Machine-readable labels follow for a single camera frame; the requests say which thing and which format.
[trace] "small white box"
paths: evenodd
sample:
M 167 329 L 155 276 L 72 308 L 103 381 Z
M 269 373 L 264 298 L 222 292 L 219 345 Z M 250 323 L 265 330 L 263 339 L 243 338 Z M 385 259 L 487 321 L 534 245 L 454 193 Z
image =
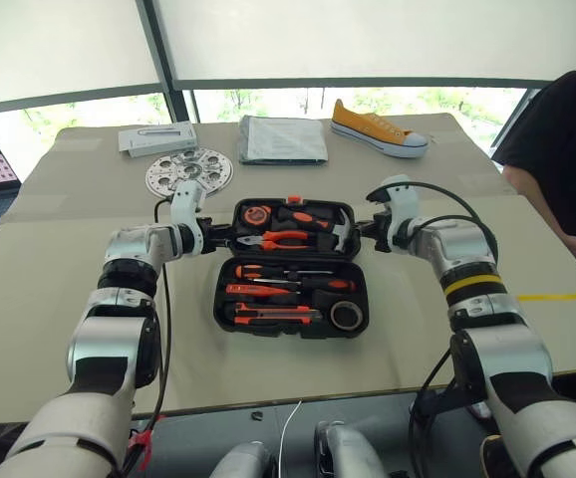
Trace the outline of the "small white box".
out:
M 191 149 L 197 147 L 197 136 L 190 121 L 143 126 L 118 133 L 120 151 L 128 151 L 131 157 L 157 152 Z

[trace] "pliers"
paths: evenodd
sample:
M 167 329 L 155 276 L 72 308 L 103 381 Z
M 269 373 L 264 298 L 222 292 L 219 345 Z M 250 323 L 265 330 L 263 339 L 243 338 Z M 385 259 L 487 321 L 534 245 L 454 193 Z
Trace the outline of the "pliers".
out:
M 306 231 L 268 231 L 264 232 L 261 236 L 242 236 L 237 238 L 237 242 L 245 244 L 246 246 L 259 246 L 264 251 L 272 251 L 275 249 L 313 249 L 312 246 L 308 245 L 286 245 L 279 244 L 277 241 L 283 239 L 301 239 L 302 241 L 307 241 L 313 239 L 315 234 L 308 233 Z

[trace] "table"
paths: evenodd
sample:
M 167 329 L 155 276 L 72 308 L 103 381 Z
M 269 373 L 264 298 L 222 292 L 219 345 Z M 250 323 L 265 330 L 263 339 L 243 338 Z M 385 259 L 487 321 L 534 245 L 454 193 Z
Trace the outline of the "table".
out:
M 576 293 L 576 263 L 521 196 L 471 199 L 496 233 L 499 270 L 515 294 Z M 423 214 L 454 212 L 422 201 Z M 354 205 L 368 219 L 374 205 Z M 214 214 L 216 222 L 229 214 Z M 64 356 L 95 288 L 111 232 L 148 216 L 27 221 L 0 227 L 0 422 L 28 420 L 68 385 Z M 224 332 L 212 288 L 227 250 L 172 263 L 173 351 L 163 409 L 175 412 L 416 388 L 447 347 L 442 292 L 429 264 L 373 251 L 356 258 L 368 283 L 371 323 L 357 338 L 305 341 Z M 161 301 L 158 308 L 162 310 Z M 525 303 L 559 372 L 576 370 L 576 301 Z M 446 383 L 446 367 L 437 383 Z M 148 412 L 156 386 L 138 391 Z
M 464 196 L 515 194 L 487 156 L 452 115 L 392 117 L 431 138 L 420 159 L 385 156 L 362 143 L 331 132 L 324 120 L 329 163 L 323 166 L 243 166 L 237 160 L 239 130 L 234 123 L 196 126 L 199 143 L 233 160 L 234 176 L 226 189 L 206 200 L 206 212 L 231 212 L 243 197 L 303 197 L 362 204 L 366 194 L 388 176 L 441 185 Z M 63 129 L 51 150 L 22 186 L 1 222 L 151 215 L 153 196 L 144 174 L 162 153 L 130 158 L 118 152 L 122 127 Z M 436 197 L 422 191 L 422 197 Z

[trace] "white shoe sole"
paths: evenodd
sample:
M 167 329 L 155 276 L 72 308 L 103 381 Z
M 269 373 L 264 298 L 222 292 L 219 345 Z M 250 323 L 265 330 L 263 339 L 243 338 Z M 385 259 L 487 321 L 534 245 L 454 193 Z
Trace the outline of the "white shoe sole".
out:
M 428 150 L 427 143 L 421 146 L 403 146 L 391 142 L 379 141 L 378 139 L 374 139 L 366 134 L 361 134 L 350 127 L 342 126 L 334 121 L 331 121 L 330 127 L 336 134 L 362 141 L 388 156 L 415 158 L 423 156 Z

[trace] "black shirt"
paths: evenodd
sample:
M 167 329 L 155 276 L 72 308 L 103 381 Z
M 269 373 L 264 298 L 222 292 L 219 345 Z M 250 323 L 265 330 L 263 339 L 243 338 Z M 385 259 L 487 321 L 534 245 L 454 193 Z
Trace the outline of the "black shirt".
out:
M 492 159 L 534 176 L 560 227 L 576 236 L 576 72 L 536 95 Z

